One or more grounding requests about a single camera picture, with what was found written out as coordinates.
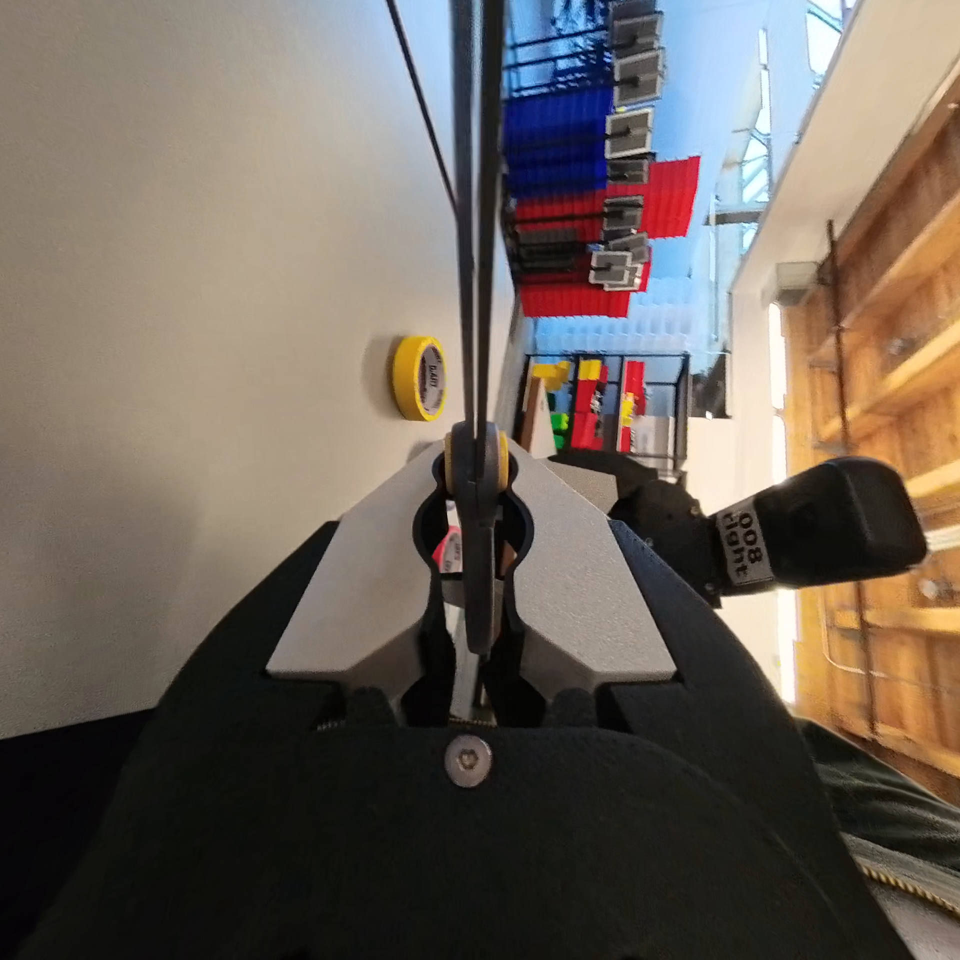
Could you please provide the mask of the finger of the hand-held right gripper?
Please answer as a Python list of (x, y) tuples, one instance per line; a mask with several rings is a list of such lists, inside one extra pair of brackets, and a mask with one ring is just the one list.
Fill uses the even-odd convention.
[(610, 516), (618, 502), (618, 480), (613, 474), (549, 458), (539, 462), (604, 516)]

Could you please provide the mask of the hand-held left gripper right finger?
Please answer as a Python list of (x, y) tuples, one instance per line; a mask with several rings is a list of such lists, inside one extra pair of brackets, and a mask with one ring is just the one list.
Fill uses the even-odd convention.
[(497, 724), (541, 724), (568, 690), (662, 683), (673, 657), (610, 519), (514, 441), (503, 508), (514, 558), (484, 664)]

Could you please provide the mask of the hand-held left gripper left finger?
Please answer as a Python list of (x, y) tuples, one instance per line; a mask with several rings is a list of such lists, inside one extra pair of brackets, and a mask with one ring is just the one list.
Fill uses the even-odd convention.
[(268, 660), (273, 679), (379, 690), (408, 724), (447, 724), (456, 670), (427, 533), (446, 527), (435, 441), (339, 520)]

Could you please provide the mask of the orange grey handled scissors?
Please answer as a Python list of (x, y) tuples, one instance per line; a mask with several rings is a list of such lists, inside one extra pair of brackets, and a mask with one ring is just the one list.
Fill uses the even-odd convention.
[(490, 419), (507, 4), (457, 1), (450, 9), (463, 420), (446, 441), (444, 469), (461, 521), (466, 644), (485, 661), (498, 636), (496, 524), (510, 471)]

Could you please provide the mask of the yellow tape roll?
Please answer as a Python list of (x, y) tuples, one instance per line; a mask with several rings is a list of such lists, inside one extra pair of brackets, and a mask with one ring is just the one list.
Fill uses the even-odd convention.
[(447, 400), (448, 369), (441, 343), (430, 336), (404, 337), (392, 354), (391, 390), (402, 417), (433, 423)]

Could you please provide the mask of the shelf of coloured bricks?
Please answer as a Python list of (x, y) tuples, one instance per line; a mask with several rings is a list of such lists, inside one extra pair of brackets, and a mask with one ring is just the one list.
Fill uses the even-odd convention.
[(676, 478), (688, 458), (691, 397), (688, 352), (529, 353), (515, 436), (536, 457), (604, 452)]

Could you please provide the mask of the red blue hanging bins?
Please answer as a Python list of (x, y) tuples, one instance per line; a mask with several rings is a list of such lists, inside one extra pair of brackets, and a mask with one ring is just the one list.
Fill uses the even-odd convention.
[(701, 156), (657, 151), (662, 3), (575, 7), (508, 47), (502, 222), (527, 317), (619, 321), (652, 290), (656, 244), (690, 232)]

